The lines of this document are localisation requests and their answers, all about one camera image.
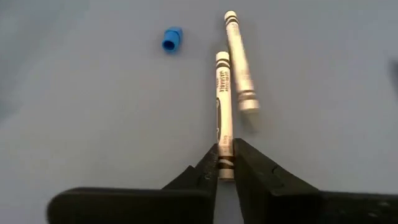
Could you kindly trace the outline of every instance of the white crayon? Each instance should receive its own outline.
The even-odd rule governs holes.
[[[218,177],[234,179],[234,150],[229,53],[216,54]]]
[[[228,11],[224,15],[228,45],[232,58],[232,65],[238,95],[239,110],[244,114],[257,113],[259,102],[254,92],[248,60],[244,53],[241,33],[239,31],[238,18],[234,11]]]

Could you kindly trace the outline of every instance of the blue cap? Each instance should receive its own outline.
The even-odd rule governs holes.
[[[167,53],[174,53],[178,50],[182,41],[181,27],[170,27],[164,32],[162,47]]]

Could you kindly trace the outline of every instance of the gray surface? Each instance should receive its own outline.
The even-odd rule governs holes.
[[[159,188],[196,163],[215,142],[228,9],[262,106],[261,131],[236,118],[235,136],[320,189],[398,193],[397,1],[5,0],[0,222],[43,223],[68,188]],[[160,48],[171,25],[176,56]],[[242,223],[233,186],[219,190],[216,223]]]

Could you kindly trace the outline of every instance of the gray table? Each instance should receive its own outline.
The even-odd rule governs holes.
[[[235,136],[319,189],[398,193],[397,1],[7,0],[0,222],[43,223],[63,190],[155,189],[195,164],[216,141],[228,9],[262,106],[256,134],[235,113]],[[160,48],[172,25],[175,56]],[[216,223],[242,223],[233,185],[216,204]]]

